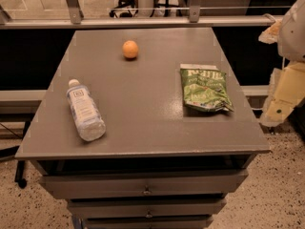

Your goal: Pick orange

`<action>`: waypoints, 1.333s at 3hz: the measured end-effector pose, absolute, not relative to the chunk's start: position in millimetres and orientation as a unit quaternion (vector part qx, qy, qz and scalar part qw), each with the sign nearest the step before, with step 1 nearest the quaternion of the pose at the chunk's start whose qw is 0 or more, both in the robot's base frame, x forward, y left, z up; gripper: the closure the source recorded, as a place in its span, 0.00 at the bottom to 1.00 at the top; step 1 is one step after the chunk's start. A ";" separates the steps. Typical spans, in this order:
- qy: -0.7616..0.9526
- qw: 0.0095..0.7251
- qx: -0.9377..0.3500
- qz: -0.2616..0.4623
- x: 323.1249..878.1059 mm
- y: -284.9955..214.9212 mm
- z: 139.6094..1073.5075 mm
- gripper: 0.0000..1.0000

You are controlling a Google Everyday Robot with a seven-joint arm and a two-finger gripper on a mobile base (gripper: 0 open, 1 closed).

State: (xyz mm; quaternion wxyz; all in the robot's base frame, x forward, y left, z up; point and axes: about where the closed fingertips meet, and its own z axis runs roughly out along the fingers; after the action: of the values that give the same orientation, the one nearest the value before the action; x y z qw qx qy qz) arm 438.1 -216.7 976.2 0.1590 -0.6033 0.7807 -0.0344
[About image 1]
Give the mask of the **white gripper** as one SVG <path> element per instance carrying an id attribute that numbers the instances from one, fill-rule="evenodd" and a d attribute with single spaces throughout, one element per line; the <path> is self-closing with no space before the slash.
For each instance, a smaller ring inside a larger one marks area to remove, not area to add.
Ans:
<path id="1" fill-rule="evenodd" d="M 276 43 L 280 26 L 281 20 L 276 20 L 258 36 L 258 40 L 265 44 Z M 290 62 L 283 70 L 274 69 L 259 122 L 265 127 L 278 126 L 304 98 L 305 63 Z"/>

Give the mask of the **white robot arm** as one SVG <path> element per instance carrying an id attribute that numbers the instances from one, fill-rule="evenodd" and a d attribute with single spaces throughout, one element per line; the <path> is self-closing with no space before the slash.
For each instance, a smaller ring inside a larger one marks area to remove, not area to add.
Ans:
<path id="1" fill-rule="evenodd" d="M 263 31 L 258 40 L 277 44 L 282 69 L 274 69 L 260 123 L 275 127 L 285 121 L 305 98 L 305 0 L 296 0 L 281 20 Z"/>

